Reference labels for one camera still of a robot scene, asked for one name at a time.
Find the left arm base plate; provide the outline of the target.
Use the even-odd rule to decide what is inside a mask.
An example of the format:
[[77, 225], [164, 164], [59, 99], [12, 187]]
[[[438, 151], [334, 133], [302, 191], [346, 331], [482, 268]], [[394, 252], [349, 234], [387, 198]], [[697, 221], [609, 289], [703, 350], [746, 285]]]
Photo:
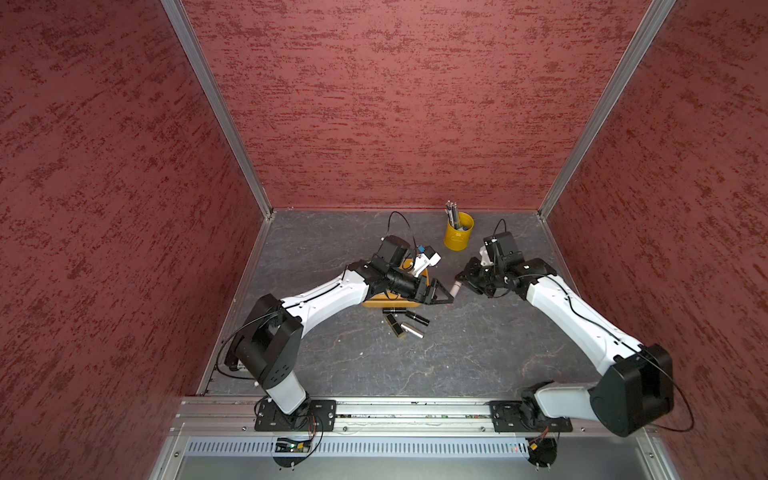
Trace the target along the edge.
[[284, 413], [272, 400], [261, 399], [254, 406], [256, 432], [326, 433], [334, 430], [337, 402], [310, 399], [291, 414]]

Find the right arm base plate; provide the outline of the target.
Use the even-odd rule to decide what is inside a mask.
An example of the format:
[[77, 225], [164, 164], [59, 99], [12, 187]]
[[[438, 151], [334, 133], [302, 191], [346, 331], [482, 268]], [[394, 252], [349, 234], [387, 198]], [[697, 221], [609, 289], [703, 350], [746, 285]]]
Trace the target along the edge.
[[496, 433], [570, 433], [571, 420], [548, 417], [531, 401], [490, 401], [490, 417]]

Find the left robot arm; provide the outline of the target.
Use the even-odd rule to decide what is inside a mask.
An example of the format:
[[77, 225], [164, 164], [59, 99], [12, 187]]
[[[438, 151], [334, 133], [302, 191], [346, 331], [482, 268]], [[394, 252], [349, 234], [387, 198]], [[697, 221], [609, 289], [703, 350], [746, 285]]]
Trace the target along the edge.
[[224, 364], [231, 371], [245, 367], [281, 413], [301, 415], [309, 396], [293, 369], [303, 337], [339, 312], [380, 294], [422, 305], [451, 304], [449, 290], [424, 275], [439, 262], [434, 249], [388, 235], [370, 259], [350, 263], [318, 287], [282, 299], [262, 296], [227, 341]]

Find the yellow storage tray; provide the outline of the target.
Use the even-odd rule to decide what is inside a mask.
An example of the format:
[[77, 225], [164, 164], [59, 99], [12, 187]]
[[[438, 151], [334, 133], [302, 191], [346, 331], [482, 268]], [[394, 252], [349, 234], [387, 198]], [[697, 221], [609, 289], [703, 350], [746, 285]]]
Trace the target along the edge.
[[[413, 266], [414, 266], [413, 259], [405, 259], [401, 264], [401, 268], [404, 270], [407, 270]], [[420, 275], [426, 279], [427, 285], [429, 285], [430, 283], [429, 267], [426, 267], [420, 273]], [[363, 307], [371, 308], [371, 309], [373, 308], [410, 308], [410, 307], [419, 307], [420, 305], [421, 304], [419, 302], [408, 300], [402, 295], [395, 294], [394, 292], [389, 290], [385, 291], [384, 293], [374, 295], [371, 299], [362, 303]]]

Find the silver black lipstick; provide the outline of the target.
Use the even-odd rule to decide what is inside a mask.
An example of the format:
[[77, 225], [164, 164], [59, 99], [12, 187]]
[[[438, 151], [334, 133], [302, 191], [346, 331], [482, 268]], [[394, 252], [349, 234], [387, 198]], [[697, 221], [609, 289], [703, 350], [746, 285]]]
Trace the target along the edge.
[[404, 320], [400, 322], [402, 329], [422, 339], [425, 335], [423, 328], [428, 327], [430, 321], [412, 311], [405, 311], [403, 316]]

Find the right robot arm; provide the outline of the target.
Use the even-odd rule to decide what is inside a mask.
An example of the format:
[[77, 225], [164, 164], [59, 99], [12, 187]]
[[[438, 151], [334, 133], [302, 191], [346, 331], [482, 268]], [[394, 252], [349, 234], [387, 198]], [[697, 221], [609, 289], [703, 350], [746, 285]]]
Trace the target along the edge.
[[600, 376], [594, 383], [545, 381], [524, 390], [519, 411], [526, 427], [537, 429], [560, 418], [591, 420], [627, 437], [673, 410], [670, 354], [614, 326], [546, 261], [525, 259], [511, 233], [485, 238], [479, 256], [467, 262], [456, 280], [488, 298], [498, 291], [516, 293], [556, 324]]

